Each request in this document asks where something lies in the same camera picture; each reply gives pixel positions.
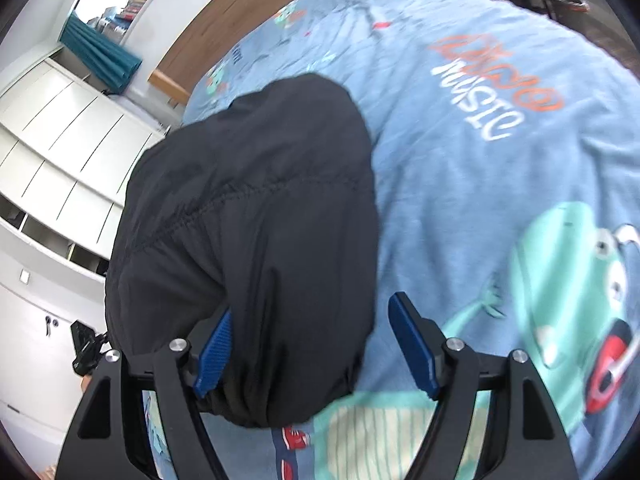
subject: silver screw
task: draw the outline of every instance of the silver screw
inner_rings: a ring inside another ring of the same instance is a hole
[[[173,352],[182,352],[187,348],[187,342],[184,339],[174,339],[169,343],[169,348]]]
[[[460,352],[465,347],[465,342],[457,337],[450,337],[447,339],[447,348],[454,352]]]
[[[527,355],[527,353],[524,350],[520,350],[519,348],[517,350],[514,350],[512,355],[513,360],[519,363],[526,363],[529,360],[529,356]]]
[[[120,360],[120,351],[118,350],[109,350],[105,355],[104,358],[107,359],[108,363],[115,363],[117,361]]]

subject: teal curtain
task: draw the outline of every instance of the teal curtain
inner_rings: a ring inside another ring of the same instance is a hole
[[[142,60],[84,23],[75,12],[66,20],[60,41],[108,86],[121,94]]]

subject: wooden headboard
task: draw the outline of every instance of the wooden headboard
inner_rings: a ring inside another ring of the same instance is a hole
[[[211,0],[164,55],[149,82],[186,104],[207,70],[290,1]]]

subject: folded black garment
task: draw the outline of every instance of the folded black garment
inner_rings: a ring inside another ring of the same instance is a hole
[[[280,428],[352,392],[374,321],[370,157],[350,96],[317,75],[273,82],[149,149],[106,277],[112,346],[155,351],[229,307],[231,357],[203,409]]]

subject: bedsheet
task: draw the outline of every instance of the bedsheet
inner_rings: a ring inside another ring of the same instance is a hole
[[[304,72],[348,89],[374,143],[376,327],[357,392],[308,423],[246,430],[203,415],[230,478],[404,478],[434,405],[386,318],[397,290],[476,351],[524,348],[580,477],[594,478],[640,410],[638,82],[508,2],[295,0],[204,76],[184,122]],[[473,477],[487,408],[478,395],[460,480]]]

